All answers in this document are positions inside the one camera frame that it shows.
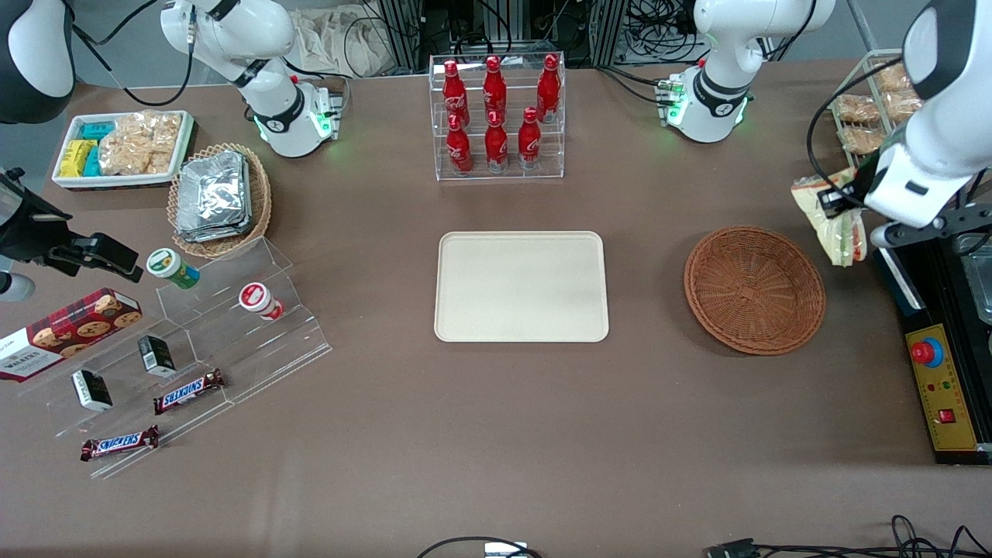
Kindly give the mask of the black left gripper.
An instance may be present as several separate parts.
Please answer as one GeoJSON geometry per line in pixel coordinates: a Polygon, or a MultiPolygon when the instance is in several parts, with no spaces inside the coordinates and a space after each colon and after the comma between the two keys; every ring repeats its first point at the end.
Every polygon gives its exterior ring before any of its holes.
{"type": "Polygon", "coordinates": [[[857,204],[864,204],[868,194],[875,188],[875,179],[881,149],[865,157],[858,166],[851,166],[841,172],[841,187],[827,187],[819,192],[819,208],[827,219],[835,219],[844,212],[852,211],[857,204]]]}

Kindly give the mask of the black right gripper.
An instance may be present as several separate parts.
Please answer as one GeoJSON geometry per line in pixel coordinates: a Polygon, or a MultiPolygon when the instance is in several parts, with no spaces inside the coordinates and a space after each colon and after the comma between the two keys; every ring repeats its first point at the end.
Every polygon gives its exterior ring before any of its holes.
{"type": "Polygon", "coordinates": [[[82,264],[102,269],[132,283],[139,283],[144,270],[140,255],[105,233],[84,238],[84,250],[72,245],[77,234],[70,231],[66,213],[22,186],[22,168],[2,171],[2,256],[21,262],[52,267],[75,277],[82,264]]]}

